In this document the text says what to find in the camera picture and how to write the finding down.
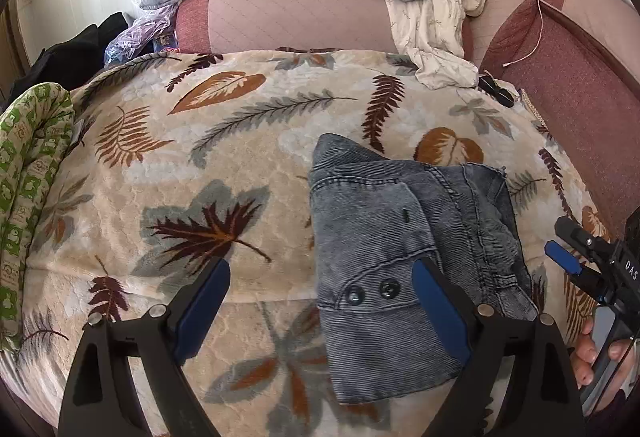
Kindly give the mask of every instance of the white cord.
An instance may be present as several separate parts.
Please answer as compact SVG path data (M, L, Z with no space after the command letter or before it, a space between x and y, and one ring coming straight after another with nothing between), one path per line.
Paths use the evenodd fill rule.
M540 7L540 0L538 0L538 13L540 14L540 36L538 36L538 42L536 43L536 46L533 47L533 50L529 54L527 54L526 56L521 57L519 60L516 60L516 61L513 61L513 62L509 62L509 63L503 63L502 64L503 67L508 67L509 65L513 65L514 63L518 63L518 62L521 62L523 60L526 60L540 46L540 41L542 40L542 28L543 28L543 25L544 25L544 22L543 22L543 19L542 19L542 7Z

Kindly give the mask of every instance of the finger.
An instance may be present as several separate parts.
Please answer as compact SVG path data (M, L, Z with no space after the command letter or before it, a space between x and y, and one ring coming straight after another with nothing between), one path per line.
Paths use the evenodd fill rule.
M586 361L580 359L576 353L571 355L571 368L574 370L575 382L578 388L590 385L593 381L593 370L591 365Z
M613 343L611 343L611 345L609 345L609 357L614 361L622 359L622 356L625 354L626 350L631 344L632 343L630 340L614 341ZM618 393L618 390L620 390L620 387L625 382L626 377L629 375L629 373L631 373L635 361L636 356L634 355L634 351L631 350L620 365L618 371L616 372L616 375L614 375L611 379L611 383L607 387L607 391L603 394L600 403L596 407L596 411L604 409L605 407L609 406L609 403L611 403L611 401L613 401L613 398Z
M591 334L592 330L593 330L593 318L589 316L587 319L585 319L584 323L582 324L582 333Z
M598 357L598 351L596 350L596 344L591 339L590 335L580 335L575 342L575 353L581 360L587 363L593 363Z

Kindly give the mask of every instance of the green patterned fabric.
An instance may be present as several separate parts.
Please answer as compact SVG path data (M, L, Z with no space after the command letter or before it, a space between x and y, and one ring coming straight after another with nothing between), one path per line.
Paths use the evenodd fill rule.
M0 115L0 348L22 340L24 262L60 161L74 109L55 83L27 90Z

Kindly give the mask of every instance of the black metal button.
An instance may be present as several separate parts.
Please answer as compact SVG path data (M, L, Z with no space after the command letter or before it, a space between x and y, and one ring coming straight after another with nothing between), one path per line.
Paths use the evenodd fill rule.
M347 289L347 303L349 305L360 305L364 302L364 289L359 285L352 285Z
M392 300L400 293L400 282L395 278L387 278L380 282L380 295L387 300Z

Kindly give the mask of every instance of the folded denim garment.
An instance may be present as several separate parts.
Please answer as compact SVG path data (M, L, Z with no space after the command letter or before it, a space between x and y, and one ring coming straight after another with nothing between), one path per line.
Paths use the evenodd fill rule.
M392 161L324 134L309 186L318 308L340 403L425 390L460 371L414 293L420 255L476 305L536 317L502 171Z

